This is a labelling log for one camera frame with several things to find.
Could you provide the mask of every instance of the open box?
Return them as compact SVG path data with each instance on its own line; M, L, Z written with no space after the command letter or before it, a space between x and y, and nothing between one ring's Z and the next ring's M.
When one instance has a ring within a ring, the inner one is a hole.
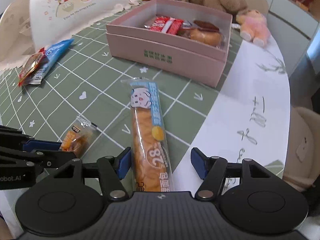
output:
M177 35L143 28L155 15L213 23L224 35L218 49ZM152 0L107 24L112 56L170 71L216 87L227 61L232 16L208 7L176 1Z

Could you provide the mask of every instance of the green checkered tablecloth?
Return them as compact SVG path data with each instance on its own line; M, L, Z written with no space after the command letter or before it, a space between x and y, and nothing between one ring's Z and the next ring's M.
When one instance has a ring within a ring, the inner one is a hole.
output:
M148 65L112 57L106 24L124 13L107 17L75 34L73 44L41 85L19 88L20 69L4 71L0 77L2 124L22 129L37 139L61 141L75 118L82 115L97 124L100 131L83 161L117 156L131 145L130 93L121 80L143 76L156 81L160 89L174 171L212 108L242 39L232 32L227 65L218 86L210 88ZM86 183L100 191L97 180L88 179ZM131 178L125 179L124 184L130 187Z

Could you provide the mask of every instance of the cartoon face label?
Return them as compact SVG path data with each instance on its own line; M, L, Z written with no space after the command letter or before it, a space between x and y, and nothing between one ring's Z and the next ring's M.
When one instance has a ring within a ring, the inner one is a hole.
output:
M142 107L148 109L151 107L151 94L145 87L137 87L132 89L131 93L131 107Z

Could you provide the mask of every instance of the yellow circle label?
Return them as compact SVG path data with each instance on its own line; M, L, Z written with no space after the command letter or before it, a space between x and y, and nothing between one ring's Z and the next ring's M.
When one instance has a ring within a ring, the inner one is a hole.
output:
M151 133L152 133L153 138L156 139L157 141L164 140L164 132L160 126L154 126L152 128Z

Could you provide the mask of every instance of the pink plush toy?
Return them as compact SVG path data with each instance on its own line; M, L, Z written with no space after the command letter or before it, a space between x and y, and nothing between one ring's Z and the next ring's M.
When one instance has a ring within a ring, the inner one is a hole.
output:
M249 10L245 14L236 16L236 21L241 24L240 36L246 41L264 47L270 37L266 18L257 10Z

